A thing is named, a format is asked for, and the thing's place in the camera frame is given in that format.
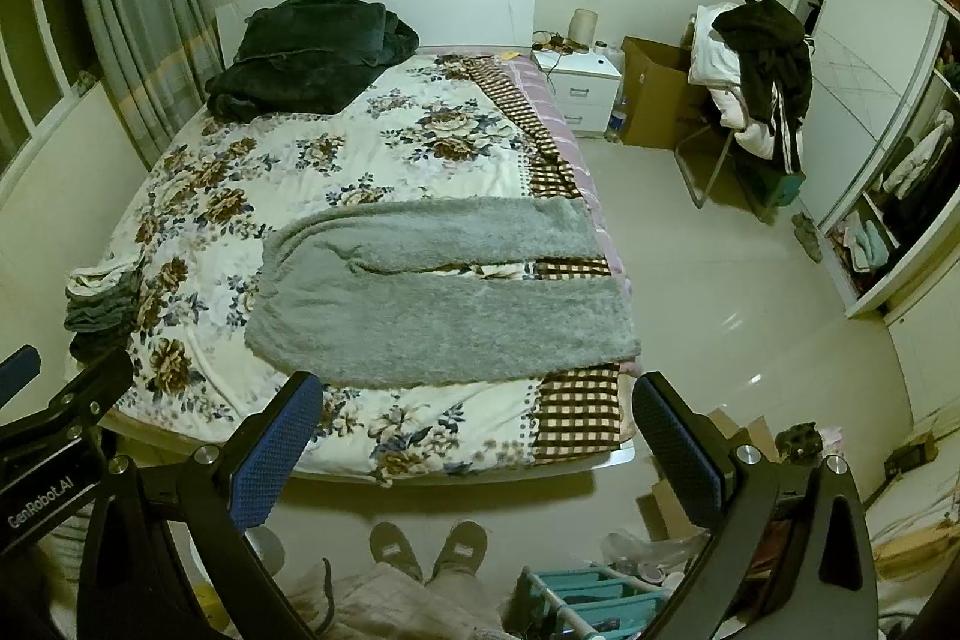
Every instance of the white headboard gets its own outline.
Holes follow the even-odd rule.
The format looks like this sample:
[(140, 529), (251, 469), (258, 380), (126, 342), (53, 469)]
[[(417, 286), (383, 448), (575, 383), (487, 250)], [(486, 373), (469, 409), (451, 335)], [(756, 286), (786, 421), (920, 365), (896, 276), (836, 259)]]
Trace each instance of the white headboard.
[[(217, 9), (224, 66), (233, 57), (257, 9), (286, 0), (238, 0)], [(421, 47), (529, 47), (534, 0), (362, 0), (379, 1), (419, 34)]]

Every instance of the window frame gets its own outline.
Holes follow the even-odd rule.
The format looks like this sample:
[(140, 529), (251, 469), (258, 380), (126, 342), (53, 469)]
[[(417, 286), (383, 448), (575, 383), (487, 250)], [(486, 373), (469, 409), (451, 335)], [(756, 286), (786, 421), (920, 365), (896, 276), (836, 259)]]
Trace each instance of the window frame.
[[(47, 64), (50, 66), (54, 80), (56, 80), (56, 87), (59, 89), (61, 98), (39, 121), (34, 121), (17, 84), (16, 75), (13, 73), (13, 66), (11, 66), (10, 56), (3, 38), (3, 28), (0, 26), (0, 73), (7, 81), (8, 90), (10, 90), (13, 103), (16, 105), (18, 118), (29, 134), (27, 140), (20, 145), (16, 154), (11, 158), (11, 162), (6, 169), (0, 172), (0, 208), (7, 202), (20, 177), (34, 162), (37, 153), (40, 153), (40, 149), (46, 143), (46, 140), (53, 135), (59, 124), (64, 122), (66, 116), (80, 103), (78, 84), (70, 84), (59, 52), (56, 51), (53, 30), (50, 28), (50, 22), (47, 19), (47, 11), (43, 5), (43, 0), (31, 1), (32, 6), (34, 6), (37, 31), (40, 33), (40, 41), (43, 44), (43, 52), (46, 55)], [(83, 19), (83, 24), (88, 25), (86, 18)]]

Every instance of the screw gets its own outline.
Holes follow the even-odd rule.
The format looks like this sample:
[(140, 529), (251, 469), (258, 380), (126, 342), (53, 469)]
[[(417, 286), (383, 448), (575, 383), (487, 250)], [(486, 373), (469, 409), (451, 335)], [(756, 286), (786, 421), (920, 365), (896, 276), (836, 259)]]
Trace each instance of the screw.
[(739, 458), (745, 464), (754, 465), (757, 461), (760, 461), (760, 451), (752, 445), (741, 445), (736, 449), (736, 458)]
[(107, 463), (107, 471), (110, 475), (123, 475), (130, 466), (130, 460), (126, 456), (114, 456)]
[(220, 448), (216, 445), (200, 445), (193, 452), (193, 461), (198, 464), (212, 464), (220, 456)]
[(837, 475), (843, 475), (850, 469), (840, 456), (827, 456), (827, 469)]

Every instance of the nightstand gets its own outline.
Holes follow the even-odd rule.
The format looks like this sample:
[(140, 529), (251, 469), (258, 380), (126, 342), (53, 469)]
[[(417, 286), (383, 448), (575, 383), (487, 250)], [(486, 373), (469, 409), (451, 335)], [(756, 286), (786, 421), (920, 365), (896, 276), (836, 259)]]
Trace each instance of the nightstand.
[(616, 67), (593, 52), (561, 55), (560, 63), (552, 50), (535, 49), (533, 56), (544, 74), (550, 74), (547, 85), (573, 133), (603, 134), (620, 85)]

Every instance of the nightstand drawer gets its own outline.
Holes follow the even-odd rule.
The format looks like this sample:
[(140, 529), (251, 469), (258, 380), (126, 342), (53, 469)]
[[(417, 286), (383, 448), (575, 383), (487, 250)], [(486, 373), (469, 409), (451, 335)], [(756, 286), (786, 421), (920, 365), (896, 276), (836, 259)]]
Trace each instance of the nightstand drawer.
[(607, 124), (610, 122), (610, 105), (600, 107), (558, 101), (557, 106), (560, 108), (560, 114), (563, 115), (563, 121), (574, 133), (592, 131), (602, 134), (607, 130)]
[(605, 106), (608, 111), (613, 107), (616, 88), (620, 84), (616, 79), (556, 71), (551, 74), (550, 83), (558, 104)]

